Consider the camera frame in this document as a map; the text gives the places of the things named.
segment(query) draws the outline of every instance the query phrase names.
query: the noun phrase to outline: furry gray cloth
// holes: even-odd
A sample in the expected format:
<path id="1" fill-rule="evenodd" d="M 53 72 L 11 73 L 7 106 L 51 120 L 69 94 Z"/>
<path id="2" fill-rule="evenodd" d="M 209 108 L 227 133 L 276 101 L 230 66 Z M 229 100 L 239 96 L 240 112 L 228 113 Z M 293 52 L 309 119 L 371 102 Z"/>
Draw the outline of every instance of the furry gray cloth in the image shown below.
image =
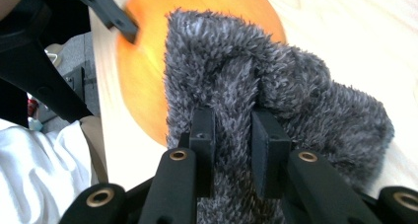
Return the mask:
<path id="1" fill-rule="evenodd" d="M 315 55 L 271 42 L 243 20 L 205 12 L 169 17 L 166 53 L 169 148 L 188 132 L 193 110 L 216 115 L 214 198 L 198 201 L 198 223 L 271 223 L 278 200 L 255 193 L 250 168 L 250 112 L 269 109 L 293 149 L 319 152 L 355 189 L 379 174 L 393 127 L 374 98 L 330 79 Z"/>

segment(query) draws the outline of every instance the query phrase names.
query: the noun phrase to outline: wooden table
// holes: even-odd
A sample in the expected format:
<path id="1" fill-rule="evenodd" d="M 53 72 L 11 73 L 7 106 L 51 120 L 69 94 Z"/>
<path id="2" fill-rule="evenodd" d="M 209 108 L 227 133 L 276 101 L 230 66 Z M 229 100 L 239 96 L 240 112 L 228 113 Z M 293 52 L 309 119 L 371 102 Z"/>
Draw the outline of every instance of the wooden table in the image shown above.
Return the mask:
<path id="1" fill-rule="evenodd" d="M 123 6 L 126 0 L 115 1 Z M 370 194 L 394 185 L 418 189 L 418 0 L 269 1 L 290 45 L 321 57 L 336 82 L 383 102 L 396 132 Z M 166 149 L 124 105 L 115 67 L 117 30 L 108 31 L 92 12 L 91 23 L 109 180 L 130 189 L 155 175 Z"/>

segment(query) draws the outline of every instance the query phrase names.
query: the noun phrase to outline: black mount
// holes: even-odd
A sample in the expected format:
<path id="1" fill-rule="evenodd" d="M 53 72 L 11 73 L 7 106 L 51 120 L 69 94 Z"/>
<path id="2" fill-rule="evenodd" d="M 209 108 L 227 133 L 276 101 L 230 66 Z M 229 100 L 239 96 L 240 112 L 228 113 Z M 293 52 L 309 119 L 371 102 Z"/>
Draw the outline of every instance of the black mount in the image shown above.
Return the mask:
<path id="1" fill-rule="evenodd" d="M 113 0 L 79 1 L 91 7 L 108 29 L 116 27 L 129 42 L 133 43 L 135 41 L 138 32 L 137 25 L 129 19 Z"/>
<path id="2" fill-rule="evenodd" d="M 319 154 L 291 151 L 268 111 L 254 111 L 252 172 L 261 198 L 281 198 L 287 223 L 418 223 L 418 192 L 386 187 L 378 200 L 356 193 Z M 196 198 L 212 196 L 215 117 L 194 113 L 190 133 L 161 158 L 153 179 L 124 192 L 99 184 L 83 191 L 60 223 L 196 223 Z"/>
<path id="3" fill-rule="evenodd" d="M 92 115 L 40 44 L 51 12 L 40 0 L 22 0 L 0 23 L 0 78 L 30 93 L 70 123 Z"/>

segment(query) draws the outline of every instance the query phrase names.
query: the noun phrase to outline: white fabric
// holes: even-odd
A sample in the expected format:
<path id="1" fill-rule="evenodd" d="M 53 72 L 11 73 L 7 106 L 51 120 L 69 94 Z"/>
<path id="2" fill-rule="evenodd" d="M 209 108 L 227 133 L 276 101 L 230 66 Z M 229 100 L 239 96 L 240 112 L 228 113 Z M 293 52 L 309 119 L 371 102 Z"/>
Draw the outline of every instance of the white fabric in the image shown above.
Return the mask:
<path id="1" fill-rule="evenodd" d="M 45 135 L 0 119 L 1 223 L 58 223 L 95 175 L 79 121 Z"/>

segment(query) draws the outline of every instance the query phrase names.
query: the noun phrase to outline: orange round object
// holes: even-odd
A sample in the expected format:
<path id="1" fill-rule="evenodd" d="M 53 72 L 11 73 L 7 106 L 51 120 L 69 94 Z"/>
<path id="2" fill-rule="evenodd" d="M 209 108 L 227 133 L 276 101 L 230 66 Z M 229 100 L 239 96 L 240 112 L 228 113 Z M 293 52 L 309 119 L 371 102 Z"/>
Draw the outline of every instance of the orange round object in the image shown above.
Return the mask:
<path id="1" fill-rule="evenodd" d="M 123 101 L 139 126 L 166 145 L 168 106 L 164 88 L 167 15 L 210 10 L 259 25 L 273 41 L 285 42 L 276 12 L 267 0 L 128 0 L 126 12 L 139 26 L 134 44 L 117 39 L 117 69 Z"/>

